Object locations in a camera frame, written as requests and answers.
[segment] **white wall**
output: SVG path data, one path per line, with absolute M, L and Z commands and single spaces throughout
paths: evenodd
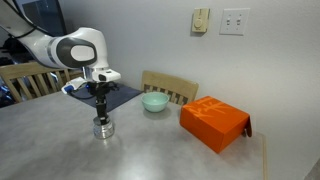
M 267 136 L 270 179 L 300 180 L 320 157 L 320 1 L 60 0 L 75 28 L 101 30 L 109 64 L 140 86 L 142 70 L 185 77 L 251 114 Z M 190 32 L 193 9 L 208 32 Z M 251 8 L 245 36 L 219 35 L 224 8 Z

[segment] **light switch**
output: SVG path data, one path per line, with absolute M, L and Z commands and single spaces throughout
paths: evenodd
M 243 36 L 249 11 L 250 8 L 224 9 L 220 34 Z
M 209 13 L 209 8 L 194 9 L 192 20 L 192 32 L 207 32 Z

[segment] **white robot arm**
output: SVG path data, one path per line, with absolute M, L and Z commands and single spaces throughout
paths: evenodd
M 109 68 L 103 34 L 80 28 L 62 37 L 52 37 L 35 26 L 16 8 L 15 0 L 0 0 L 0 26 L 17 38 L 40 64 L 53 68 L 86 67 L 85 80 L 109 82 L 121 75 Z

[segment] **wooden chair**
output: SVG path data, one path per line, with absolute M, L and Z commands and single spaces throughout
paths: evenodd
M 198 83 L 179 77 L 152 71 L 143 71 L 141 90 L 158 91 L 168 94 L 170 102 L 184 105 L 193 101 L 198 91 Z
M 70 81 L 67 69 L 47 68 L 37 62 L 2 66 L 0 76 L 16 102 L 23 101 L 21 94 L 30 100 L 60 91 Z

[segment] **orange box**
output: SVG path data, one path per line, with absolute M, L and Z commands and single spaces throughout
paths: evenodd
M 210 96 L 181 109 L 180 125 L 220 153 L 246 129 L 251 137 L 250 115 Z

